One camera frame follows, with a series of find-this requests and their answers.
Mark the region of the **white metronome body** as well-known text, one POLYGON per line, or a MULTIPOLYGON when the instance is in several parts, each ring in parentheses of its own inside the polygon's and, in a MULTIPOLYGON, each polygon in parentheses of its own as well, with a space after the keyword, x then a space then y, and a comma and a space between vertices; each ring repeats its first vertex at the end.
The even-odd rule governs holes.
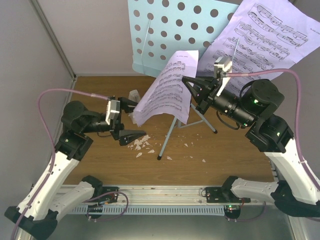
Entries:
MULTIPOLYGON (((140 97, 138 90, 134 89, 134 90, 130 91, 129 95, 128 95, 128 99, 133 102, 139 103, 141 100, 141 97, 140 97)), ((133 124, 137 123, 134 116, 133 116, 133 113, 129 113, 128 116, 130 117, 133 124)))

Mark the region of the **light blue music stand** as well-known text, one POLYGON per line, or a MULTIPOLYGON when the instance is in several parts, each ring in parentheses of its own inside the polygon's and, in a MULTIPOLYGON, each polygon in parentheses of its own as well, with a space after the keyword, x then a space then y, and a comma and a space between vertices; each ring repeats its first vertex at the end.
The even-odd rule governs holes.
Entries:
POLYGON ((200 59, 238 8, 218 0, 130 0, 127 4, 132 68, 154 79, 177 51, 198 50, 200 59))

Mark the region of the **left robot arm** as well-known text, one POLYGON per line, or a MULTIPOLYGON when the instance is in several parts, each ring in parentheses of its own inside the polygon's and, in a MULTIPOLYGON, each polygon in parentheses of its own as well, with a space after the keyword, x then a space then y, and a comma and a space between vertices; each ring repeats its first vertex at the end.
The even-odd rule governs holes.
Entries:
POLYGON ((132 113, 137 102, 125 97, 112 97, 104 113, 88 110, 80 101, 69 102, 63 110, 63 132, 45 171, 17 206, 10 206, 4 215, 15 226, 36 240, 46 240, 58 222, 80 203, 92 202, 96 207, 103 201, 116 202, 119 189, 103 192, 103 183, 88 175, 71 191, 55 199, 67 176, 80 163, 93 140, 88 133, 109 132, 120 146, 126 146, 145 136, 143 130, 126 130, 121 122, 122 112, 132 113))

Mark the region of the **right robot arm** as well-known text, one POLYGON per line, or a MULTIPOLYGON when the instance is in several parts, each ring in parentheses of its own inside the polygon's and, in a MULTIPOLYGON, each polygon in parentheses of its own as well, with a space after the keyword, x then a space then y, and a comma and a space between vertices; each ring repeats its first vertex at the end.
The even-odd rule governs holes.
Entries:
POLYGON ((319 180, 307 164, 299 159, 296 139, 287 122, 275 115, 284 100, 268 79, 246 84, 239 96, 224 90, 222 81, 213 77, 183 77, 182 82, 204 114, 214 108, 217 115, 235 121, 237 129, 247 129, 246 137, 279 170, 281 180, 250 181, 229 176, 221 187, 207 187, 209 203, 228 203, 226 216, 236 219, 240 209, 235 203, 251 200, 274 204, 292 217, 317 218, 320 215, 319 180))

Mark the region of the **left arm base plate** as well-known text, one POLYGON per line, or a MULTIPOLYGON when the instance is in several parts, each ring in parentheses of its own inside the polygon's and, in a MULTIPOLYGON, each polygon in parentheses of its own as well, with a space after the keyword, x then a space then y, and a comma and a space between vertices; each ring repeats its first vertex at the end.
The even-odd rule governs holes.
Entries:
MULTIPOLYGON (((117 187, 117 186, 103 186, 100 195, 105 194, 105 193, 109 193, 109 192, 118 192, 118 191, 119 191, 119 187, 117 187)), ((117 201, 118 201, 118 194, 117 193, 111 193, 109 195, 104 195, 104 196, 100 197, 98 200, 100 205, 112 204, 112 203, 116 203, 117 201)))

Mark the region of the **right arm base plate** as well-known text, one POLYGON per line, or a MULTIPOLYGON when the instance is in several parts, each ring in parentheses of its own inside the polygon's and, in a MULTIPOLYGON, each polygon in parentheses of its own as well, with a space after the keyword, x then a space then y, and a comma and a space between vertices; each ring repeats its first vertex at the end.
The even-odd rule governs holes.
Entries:
POLYGON ((223 187, 205 187, 205 197, 207 203, 250 203, 250 198, 240 198, 232 193, 230 189, 223 187))

